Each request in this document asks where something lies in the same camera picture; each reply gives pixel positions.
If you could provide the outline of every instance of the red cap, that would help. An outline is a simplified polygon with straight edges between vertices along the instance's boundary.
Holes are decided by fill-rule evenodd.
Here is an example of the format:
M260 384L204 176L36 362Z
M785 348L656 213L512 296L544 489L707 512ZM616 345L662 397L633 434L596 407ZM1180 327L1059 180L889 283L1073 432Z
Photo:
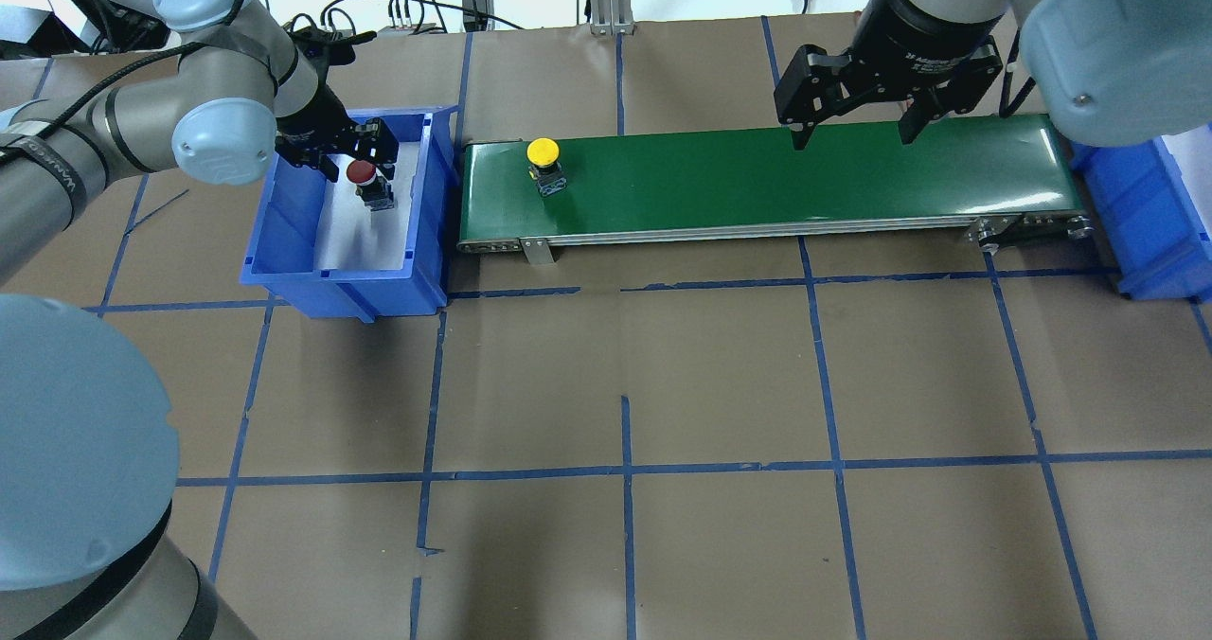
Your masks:
M345 167L345 178L354 185L364 185L375 179L376 171L375 165L368 161L354 160Z

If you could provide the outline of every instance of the yellow cap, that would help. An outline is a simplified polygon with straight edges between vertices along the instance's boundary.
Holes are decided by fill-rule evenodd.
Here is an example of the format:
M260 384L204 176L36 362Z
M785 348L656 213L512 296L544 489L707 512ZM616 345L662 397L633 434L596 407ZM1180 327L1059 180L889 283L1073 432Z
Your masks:
M550 166L559 160L560 147L550 138L539 138L532 141L526 148L526 158L534 166Z

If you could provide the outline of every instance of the blue plastic box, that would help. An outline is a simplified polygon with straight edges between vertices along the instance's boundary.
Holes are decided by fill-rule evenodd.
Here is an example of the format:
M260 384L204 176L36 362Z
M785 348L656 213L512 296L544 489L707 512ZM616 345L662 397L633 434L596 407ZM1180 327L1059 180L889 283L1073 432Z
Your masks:
M274 158L240 272L313 319L431 315L446 305L442 235L446 200L458 184L450 136L453 108L351 110L365 121L383 118L401 143L417 143L412 210L399 270L315 268L316 234L325 201L320 171Z
M1212 127L1196 131L1212 154ZM1074 149L1073 168L1086 177L1124 273L1120 291L1133 299L1212 299L1207 225L1164 141Z

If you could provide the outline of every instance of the green conveyor belt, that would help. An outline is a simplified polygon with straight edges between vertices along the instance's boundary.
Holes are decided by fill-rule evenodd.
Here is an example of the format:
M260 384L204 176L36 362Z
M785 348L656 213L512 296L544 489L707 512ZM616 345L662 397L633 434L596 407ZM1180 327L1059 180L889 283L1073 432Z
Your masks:
M567 190L538 195L525 141L467 149L461 248L965 225L1082 210L1042 115L948 119L902 145L896 122L560 141Z

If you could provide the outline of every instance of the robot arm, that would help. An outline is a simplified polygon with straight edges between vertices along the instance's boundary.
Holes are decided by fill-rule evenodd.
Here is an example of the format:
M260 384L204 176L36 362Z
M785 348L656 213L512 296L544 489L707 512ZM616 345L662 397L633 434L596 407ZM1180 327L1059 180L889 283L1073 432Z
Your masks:
M814 126L867 102L909 102L903 143L972 110L1001 70L989 33L1012 6L1022 55L1053 124L1130 145L1212 119L1210 0L871 0L851 47L795 53L774 92L804 149Z
M230 24L223 19L235 0L154 1L185 44L199 44L182 55L177 75L104 88L52 132L44 130L73 101L0 115L0 282L131 175L181 166L206 183L250 183L278 149L330 179L338 177L333 153L394 176L398 141L376 119L356 125L325 84L326 67L316 70L304 55L327 61L327 41L299 50L256 0Z

